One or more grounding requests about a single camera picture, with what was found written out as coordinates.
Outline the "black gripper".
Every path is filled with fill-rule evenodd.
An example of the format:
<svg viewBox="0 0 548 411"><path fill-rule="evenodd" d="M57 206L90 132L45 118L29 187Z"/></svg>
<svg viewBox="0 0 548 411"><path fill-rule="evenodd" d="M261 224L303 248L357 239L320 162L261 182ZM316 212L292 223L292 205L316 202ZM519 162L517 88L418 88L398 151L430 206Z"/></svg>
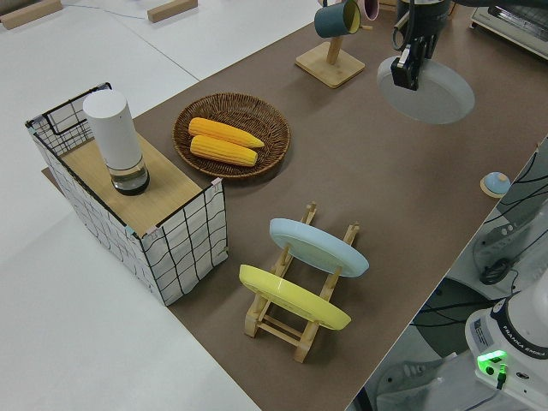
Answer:
<svg viewBox="0 0 548 411"><path fill-rule="evenodd" d="M391 63L395 86L411 91L419 87L419 67L432 58L450 12L450 1L415 1L414 15L402 27L404 39L417 39L416 45L407 45L402 54Z"/></svg>

